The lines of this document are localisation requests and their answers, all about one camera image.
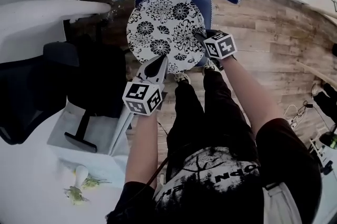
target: black and white qr-like marker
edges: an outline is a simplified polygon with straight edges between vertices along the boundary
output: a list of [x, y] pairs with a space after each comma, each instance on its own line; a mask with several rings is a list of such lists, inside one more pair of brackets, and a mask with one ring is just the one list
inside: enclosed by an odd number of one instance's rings
[[150, 115], [162, 102], [159, 85], [128, 82], [123, 94], [123, 102], [130, 112]]
[[237, 52], [233, 35], [228, 33], [218, 33], [204, 40], [204, 43], [212, 58], [223, 59]]

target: black and white floral pattern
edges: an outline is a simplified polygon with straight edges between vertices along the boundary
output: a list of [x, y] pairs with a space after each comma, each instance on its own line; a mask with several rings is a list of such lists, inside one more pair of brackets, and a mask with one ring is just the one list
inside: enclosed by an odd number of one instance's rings
[[142, 0], [129, 18], [126, 36], [139, 62], [167, 55], [168, 72], [180, 73], [204, 55], [195, 33], [206, 31], [203, 16], [191, 0]]
[[167, 55], [171, 51], [169, 43], [165, 40], [154, 40], [150, 45], [151, 51], [156, 55]]

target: wooden floor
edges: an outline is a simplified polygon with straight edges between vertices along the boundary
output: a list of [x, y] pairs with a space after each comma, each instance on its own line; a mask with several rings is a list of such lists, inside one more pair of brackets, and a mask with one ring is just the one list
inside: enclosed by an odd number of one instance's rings
[[[132, 11], [132, 0], [119, 0], [114, 3], [108, 15], [110, 23], [104, 31], [104, 42], [126, 47], [125, 28]], [[72, 25], [74, 34], [83, 33], [83, 23], [97, 21], [99, 18], [83, 19]], [[220, 29], [233, 34], [239, 49], [237, 60], [267, 89], [275, 101], [286, 109], [294, 104], [297, 108], [307, 100], [312, 103], [311, 87], [315, 81], [312, 74], [304, 73], [296, 67], [297, 60], [312, 66], [320, 72], [337, 79], [337, 58], [331, 54], [331, 48], [337, 43], [337, 27], [322, 15], [313, 12], [292, 0], [242, 0], [234, 5], [226, 0], [213, 0], [213, 29]], [[87, 27], [84, 32], [93, 33]], [[138, 62], [129, 54], [127, 56], [130, 77], [137, 71]], [[203, 77], [199, 68], [188, 72], [196, 94], [204, 105]], [[158, 120], [168, 132], [175, 119], [176, 87], [173, 77], [165, 82], [168, 95], [164, 101]], [[288, 117], [294, 115], [291, 108]], [[306, 117], [295, 130], [306, 144], [315, 135], [316, 127], [324, 125], [315, 109], [309, 109]], [[166, 157], [166, 134], [159, 129], [159, 159]], [[133, 130], [127, 132], [130, 145]]]

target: pant leg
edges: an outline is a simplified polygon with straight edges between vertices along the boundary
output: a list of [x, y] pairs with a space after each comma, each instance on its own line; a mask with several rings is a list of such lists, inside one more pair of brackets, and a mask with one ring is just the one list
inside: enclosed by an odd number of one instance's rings
[[193, 87], [180, 82], [175, 90], [176, 118], [167, 136], [167, 155], [170, 156], [166, 181], [179, 171], [184, 160], [198, 151], [196, 141], [204, 135], [205, 114]]
[[337, 92], [333, 89], [330, 84], [326, 83], [323, 86], [324, 91], [327, 93], [327, 95], [336, 103], [337, 102]]
[[328, 117], [331, 117], [331, 119], [337, 124], [336, 102], [332, 98], [329, 98], [324, 92], [319, 92], [316, 96], [314, 96], [314, 101], [318, 104], [323, 113], [325, 113]]
[[238, 160], [258, 161], [255, 136], [221, 73], [205, 70], [205, 117], [208, 132]]

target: person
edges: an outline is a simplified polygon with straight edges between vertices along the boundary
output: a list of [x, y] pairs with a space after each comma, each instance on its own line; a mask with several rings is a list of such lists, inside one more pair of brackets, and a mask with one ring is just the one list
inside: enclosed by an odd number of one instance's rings
[[220, 63], [251, 127], [211, 60], [203, 70], [205, 112], [188, 75], [175, 75], [167, 183], [156, 193], [156, 180], [146, 185], [158, 165], [157, 114], [139, 116], [125, 185], [107, 223], [266, 223], [263, 188], [280, 182], [302, 223], [313, 221], [321, 195], [318, 164], [240, 63], [234, 57]]
[[330, 117], [337, 124], [337, 92], [333, 87], [321, 81], [312, 86], [311, 94], [314, 101], [321, 108], [323, 113]]

